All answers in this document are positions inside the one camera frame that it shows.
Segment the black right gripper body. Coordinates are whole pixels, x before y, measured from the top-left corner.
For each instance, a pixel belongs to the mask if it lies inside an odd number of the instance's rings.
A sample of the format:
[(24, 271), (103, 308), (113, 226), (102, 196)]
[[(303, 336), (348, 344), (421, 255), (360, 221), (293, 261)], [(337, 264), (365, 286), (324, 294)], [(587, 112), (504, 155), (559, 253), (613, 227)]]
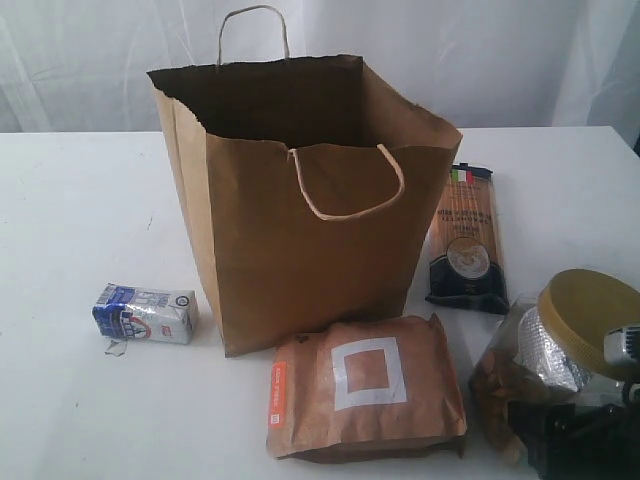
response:
[(549, 412), (546, 479), (639, 477), (639, 381), (624, 384), (621, 405), (565, 404)]

